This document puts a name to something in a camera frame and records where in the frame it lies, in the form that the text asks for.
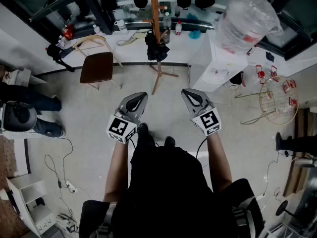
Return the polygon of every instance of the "tile floor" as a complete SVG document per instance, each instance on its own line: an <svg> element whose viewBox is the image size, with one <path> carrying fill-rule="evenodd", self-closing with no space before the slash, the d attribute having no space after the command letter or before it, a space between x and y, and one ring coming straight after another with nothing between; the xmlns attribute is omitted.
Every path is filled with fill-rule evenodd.
<svg viewBox="0 0 317 238"><path fill-rule="evenodd" d="M47 84L37 87L45 95L57 94L62 101L62 110L58 113L43 112L47 120L58 119L66 128L66 137L72 141L74 151L65 159L65 176L75 186L85 189L94 200L102 200L107 171L115 142L108 138L105 129L108 118L114 113L120 101L136 92L149 94L148 104L141 120L149 125L155 133L155 141L163 144L166 136L175 138L176 144L195 155L198 146L205 138L190 122L190 114L181 97L181 90L188 88L188 69L185 67L165 66L163 70L174 72L179 78L163 76L159 81L158 90L151 95L156 74L148 66L115 67L114 79L122 84L118 90L110 82L101 83L100 90L79 83L80 70L74 73L61 72L45 76ZM208 93L215 103L222 120L219 132L226 151L234 180L247 178L254 191L260 195L265 191L267 167L276 160L275 134L280 131L283 137L293 134L293 123L278 126L266 119L253 125L240 125L240 121L256 118L261 113L258 98L249 97L234 99L236 90L221 87ZM57 214L67 213L61 200L55 174L44 164L44 156L50 154L55 161L56 171L61 179L63 174L62 159L71 147L66 140L42 137L29 139L29 156L32 173L45 180L48 194L44 200L48 207ZM129 145L129 159L133 154L133 146ZM199 160L202 165L208 163L207 145L203 144ZM263 208L263 217L269 227L277 219L275 211L279 202L273 193L277 187L284 190L291 157L279 156L278 164L269 169L269 184L266 197L259 201ZM209 186L208 166L204 174ZM74 211L77 221L80 220L82 203L88 199L85 192L79 190L73 195L62 189L64 201Z"/></svg>

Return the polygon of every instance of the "forearm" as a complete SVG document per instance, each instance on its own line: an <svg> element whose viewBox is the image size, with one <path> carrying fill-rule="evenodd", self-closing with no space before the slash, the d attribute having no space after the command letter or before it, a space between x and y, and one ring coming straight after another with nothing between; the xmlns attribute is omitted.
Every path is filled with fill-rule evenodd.
<svg viewBox="0 0 317 238"><path fill-rule="evenodd" d="M128 188L128 142L116 142L106 179L104 202L118 201Z"/></svg>
<svg viewBox="0 0 317 238"><path fill-rule="evenodd" d="M207 136L209 169L214 192L221 192L232 184L230 166L218 133Z"/></svg>

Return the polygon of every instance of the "chair leg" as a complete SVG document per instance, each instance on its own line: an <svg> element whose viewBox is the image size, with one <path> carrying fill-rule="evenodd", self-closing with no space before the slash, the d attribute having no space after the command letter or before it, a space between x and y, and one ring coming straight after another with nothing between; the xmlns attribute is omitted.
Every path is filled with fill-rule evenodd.
<svg viewBox="0 0 317 238"><path fill-rule="evenodd" d="M99 84L98 84L98 87L97 86L94 86L93 84L89 84L90 86L92 86L93 88L97 89L99 91Z"/></svg>
<svg viewBox="0 0 317 238"><path fill-rule="evenodd" d="M113 79L111 79L111 82L112 82L113 84L115 84L115 85L117 86L117 88L121 89L121 86L118 85Z"/></svg>

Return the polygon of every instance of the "chair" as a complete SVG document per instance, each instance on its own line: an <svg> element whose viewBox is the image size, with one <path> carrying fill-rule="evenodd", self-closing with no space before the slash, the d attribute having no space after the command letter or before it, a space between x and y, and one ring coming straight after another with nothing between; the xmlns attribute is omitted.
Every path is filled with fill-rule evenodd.
<svg viewBox="0 0 317 238"><path fill-rule="evenodd" d="M103 43L97 42L96 39L102 40ZM81 47L82 47L86 42L93 42L95 44L98 44L99 45L98 47L107 46L110 52L97 53L97 54L87 56L83 52L84 49L80 49L78 47L79 44L81 44ZM73 45L73 48L79 51L82 55L86 57L82 71L81 71L81 75L80 75L80 83L89 84L90 86L99 90L99 84L98 84L98 87L96 87L95 85L93 85L93 83L110 80L119 89L121 89L121 86L119 86L112 79L113 57L117 60L117 62L119 63L121 67L123 67L123 65L118 60L118 58L113 54L113 50L108 44L108 42L106 41L105 37L99 36L99 35L91 35L91 36L84 37L78 42L76 42Z"/></svg>

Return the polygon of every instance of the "coat rack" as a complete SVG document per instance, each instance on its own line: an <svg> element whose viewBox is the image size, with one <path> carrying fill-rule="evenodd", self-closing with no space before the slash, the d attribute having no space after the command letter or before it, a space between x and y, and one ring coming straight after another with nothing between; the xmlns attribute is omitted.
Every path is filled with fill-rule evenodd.
<svg viewBox="0 0 317 238"><path fill-rule="evenodd" d="M166 6L159 6L158 3L159 3L158 0L151 0L153 20L144 20L144 22L151 22L154 24L154 34L155 34L155 37L157 39L157 43L160 44L161 38L166 34L167 31L165 31L161 36L159 35L159 9L167 9L167 7ZM158 74L157 79L155 81L154 89L152 91L152 95L154 95L154 93L158 87L159 78L162 77L162 75L178 77L178 75L175 75L175 74L162 72L160 61L158 62L157 69L154 68L152 65L150 65L150 68L155 70Z"/></svg>

